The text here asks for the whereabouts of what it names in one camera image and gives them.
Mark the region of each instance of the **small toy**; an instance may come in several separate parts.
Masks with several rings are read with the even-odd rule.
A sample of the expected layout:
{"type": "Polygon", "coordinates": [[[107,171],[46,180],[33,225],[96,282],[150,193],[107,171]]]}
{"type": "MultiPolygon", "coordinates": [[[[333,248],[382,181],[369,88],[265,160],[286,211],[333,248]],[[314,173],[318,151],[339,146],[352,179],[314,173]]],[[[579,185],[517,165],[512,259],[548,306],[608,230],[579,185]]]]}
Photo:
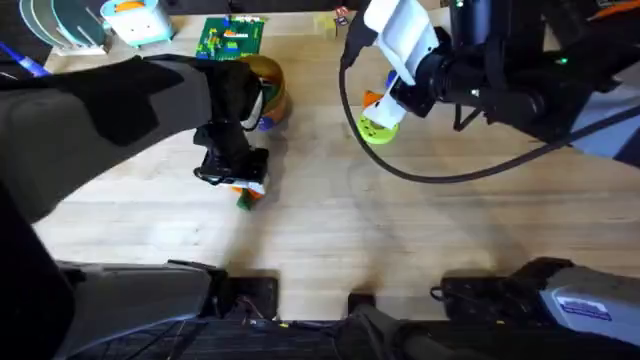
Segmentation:
{"type": "Polygon", "coordinates": [[[236,206],[245,211],[251,210],[258,200],[264,197],[263,194],[247,188],[232,186],[231,189],[240,194],[236,206]]]}
{"type": "Polygon", "coordinates": [[[336,8],[336,24],[340,26],[349,25],[349,19],[347,19],[347,15],[349,15],[349,9],[346,6],[340,6],[336,8]]]}
{"type": "Polygon", "coordinates": [[[322,34],[326,40],[334,40],[338,36],[336,19],[331,13],[318,13],[313,16],[316,34],[322,34]]]}
{"type": "MultiPolygon", "coordinates": [[[[382,96],[383,95],[376,94],[371,91],[365,92],[363,106],[366,108],[376,103],[378,100],[382,99],[382,96]]],[[[391,142],[391,140],[393,140],[393,138],[396,136],[396,133],[398,132],[397,124],[393,127],[393,129],[387,129],[374,123],[373,121],[371,121],[371,119],[367,118],[364,115],[360,115],[357,126],[362,138],[369,144],[374,145],[388,144],[389,142],[391,142]]]]}

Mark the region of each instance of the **green object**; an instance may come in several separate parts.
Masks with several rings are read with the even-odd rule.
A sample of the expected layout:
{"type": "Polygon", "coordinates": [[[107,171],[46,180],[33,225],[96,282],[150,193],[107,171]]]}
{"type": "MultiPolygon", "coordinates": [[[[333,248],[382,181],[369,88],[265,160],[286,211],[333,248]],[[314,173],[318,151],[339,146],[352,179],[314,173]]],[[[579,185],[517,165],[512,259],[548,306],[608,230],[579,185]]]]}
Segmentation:
{"type": "Polygon", "coordinates": [[[251,210],[251,207],[253,207],[253,198],[251,197],[251,193],[249,193],[249,190],[242,189],[242,195],[240,195],[240,197],[238,198],[236,206],[244,211],[251,210]]]}
{"type": "Polygon", "coordinates": [[[357,124],[362,138],[369,144],[374,145],[388,144],[398,132],[398,125],[394,126],[393,129],[387,129],[375,124],[364,115],[360,115],[360,120],[358,120],[357,124]]]}
{"type": "Polygon", "coordinates": [[[196,48],[196,57],[210,60],[235,60],[260,52],[264,20],[238,20],[234,17],[225,26],[224,18],[208,18],[204,23],[200,41],[196,48]],[[246,37],[225,37],[226,31],[246,37]]]}

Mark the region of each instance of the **black cable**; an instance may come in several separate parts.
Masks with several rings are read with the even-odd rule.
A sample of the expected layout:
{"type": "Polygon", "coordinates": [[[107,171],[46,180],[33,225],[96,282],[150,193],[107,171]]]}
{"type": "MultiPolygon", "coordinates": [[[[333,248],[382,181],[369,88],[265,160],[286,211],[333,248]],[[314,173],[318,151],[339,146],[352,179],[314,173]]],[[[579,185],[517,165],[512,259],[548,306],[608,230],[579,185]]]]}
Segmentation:
{"type": "Polygon", "coordinates": [[[109,353],[109,350],[111,349],[111,343],[112,343],[112,342],[113,342],[113,340],[112,340],[112,341],[109,341],[109,342],[105,345],[105,347],[104,347],[104,351],[102,352],[102,356],[100,357],[100,360],[104,360],[104,359],[106,359],[106,358],[107,358],[107,354],[109,353]]]}
{"type": "Polygon", "coordinates": [[[253,124],[251,127],[244,127],[244,125],[242,125],[242,123],[240,123],[240,126],[242,126],[242,130],[244,130],[245,132],[252,132],[255,129],[258,128],[258,125],[260,125],[260,121],[262,120],[262,114],[264,113],[264,109],[267,107],[267,97],[264,95],[264,89],[262,89],[262,91],[260,91],[260,94],[262,94],[262,104],[260,106],[260,114],[258,114],[258,118],[256,119],[256,123],[253,124]]]}
{"type": "Polygon", "coordinates": [[[338,358],[338,360],[344,360],[342,354],[340,354],[340,349],[338,348],[335,337],[331,337],[331,346],[333,347],[333,352],[336,354],[336,358],[338,358]]]}
{"type": "Polygon", "coordinates": [[[466,129],[469,124],[473,122],[480,114],[482,114],[482,110],[474,109],[467,117],[462,120],[462,105],[456,104],[455,106],[455,117],[453,119],[453,130],[462,131],[466,129]]]}
{"type": "Polygon", "coordinates": [[[342,106],[344,108],[345,115],[347,116],[349,127],[351,128],[351,131],[353,132],[354,137],[356,138],[356,140],[358,141],[358,143],[360,144],[364,152],[371,158],[371,160],[373,160],[380,167],[382,167],[383,169],[387,170],[388,172],[402,179],[419,182],[419,183],[454,184],[454,183],[477,180],[477,179],[485,178],[491,175],[496,175],[501,172],[513,169],[529,161],[535,160],[541,157],[542,155],[548,154],[554,150],[558,150],[567,145],[570,145],[572,142],[578,139],[582,139],[602,129],[611,127],[613,125],[619,124],[623,121],[626,121],[628,119],[631,119],[635,116],[640,115],[640,106],[635,106],[631,109],[619,112],[603,120],[600,120],[598,122],[585,126],[584,128],[574,131],[573,133],[568,134],[567,136],[565,136],[564,138],[558,141],[544,145],[526,154],[520,155],[509,161],[506,161],[504,163],[501,163],[486,169],[482,169],[482,170],[478,170],[478,171],[474,171],[466,174],[461,174],[461,175],[452,175],[452,176],[435,176],[434,177],[434,176],[422,176],[422,175],[409,174],[390,165],[389,163],[384,161],[382,158],[380,158],[373,151],[373,149],[371,149],[369,144],[367,144],[367,142],[362,138],[362,136],[360,136],[358,127],[356,125],[356,121],[353,119],[353,114],[351,113],[351,107],[349,106],[349,99],[347,97],[345,77],[346,77],[346,71],[347,71],[348,65],[349,65],[348,62],[346,61],[340,62],[340,71],[338,73],[338,81],[339,81],[339,88],[340,88],[340,99],[342,101],[342,106]]]}
{"type": "Polygon", "coordinates": [[[173,330],[173,328],[176,327],[177,324],[178,324],[178,322],[174,322],[173,324],[171,324],[163,332],[161,332],[156,337],[151,339],[151,341],[149,341],[147,344],[145,344],[140,349],[136,350],[133,354],[127,356],[124,360],[133,360],[133,359],[135,359],[138,355],[142,354],[145,350],[147,350],[148,348],[153,346],[158,341],[162,340],[162,338],[164,338],[165,335],[167,335],[171,330],[173,330]]]}
{"type": "Polygon", "coordinates": [[[356,314],[355,318],[360,321],[362,326],[364,326],[365,330],[367,331],[367,335],[369,336],[369,343],[373,348],[373,352],[376,353],[376,357],[378,358],[378,360],[385,360],[386,357],[384,356],[384,344],[382,343],[382,341],[380,341],[378,335],[376,335],[373,326],[371,326],[371,323],[369,322],[369,319],[361,314],[356,314]]]}

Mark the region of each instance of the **blue pen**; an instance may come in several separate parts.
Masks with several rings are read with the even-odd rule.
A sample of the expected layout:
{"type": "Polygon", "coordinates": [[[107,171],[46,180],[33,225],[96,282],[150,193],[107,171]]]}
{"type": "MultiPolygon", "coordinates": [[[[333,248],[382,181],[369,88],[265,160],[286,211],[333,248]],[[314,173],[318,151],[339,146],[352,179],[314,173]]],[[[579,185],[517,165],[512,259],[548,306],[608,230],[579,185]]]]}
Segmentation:
{"type": "Polygon", "coordinates": [[[13,51],[10,47],[8,47],[2,41],[0,41],[0,49],[2,49],[9,56],[11,56],[11,58],[13,60],[15,60],[18,64],[20,64],[20,66],[22,66],[27,71],[29,71],[31,74],[33,74],[33,76],[40,77],[40,76],[51,75],[51,73],[48,72],[40,64],[38,64],[37,62],[31,60],[30,58],[28,58],[28,57],[26,57],[24,55],[18,54],[17,52],[13,51]]]}

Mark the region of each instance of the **wooden table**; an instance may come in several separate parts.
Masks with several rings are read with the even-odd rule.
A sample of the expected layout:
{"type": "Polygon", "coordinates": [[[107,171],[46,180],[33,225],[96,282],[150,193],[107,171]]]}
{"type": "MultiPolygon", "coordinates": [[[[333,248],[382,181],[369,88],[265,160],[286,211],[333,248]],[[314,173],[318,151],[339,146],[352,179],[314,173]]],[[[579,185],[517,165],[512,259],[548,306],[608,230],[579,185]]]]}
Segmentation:
{"type": "MultiPolygon", "coordinates": [[[[169,258],[256,270],[280,278],[285,319],[336,319],[354,288],[375,289],[397,317],[441,318],[429,287],[445,271],[512,271],[536,256],[640,275],[640,171],[572,149],[507,173],[458,185],[420,185],[374,165],[346,124],[337,88],[342,41],[315,35],[313,14],[268,15],[262,54],[287,77],[293,113],[267,134],[272,187],[252,212],[236,194],[197,180],[204,150],[192,132],[176,135],[108,171],[37,224],[58,259],[158,263],[169,258]]],[[[431,12],[446,23],[447,9],[431,12]]],[[[203,16],[175,17],[172,44],[143,54],[193,55],[203,16]]],[[[51,56],[50,70],[119,61],[51,56]]],[[[365,89],[382,91],[389,66],[364,51],[348,73],[354,112],[365,89]]],[[[408,118],[377,151],[407,171],[438,175],[502,162],[540,145],[502,125],[451,129],[453,108],[408,118]]]]}

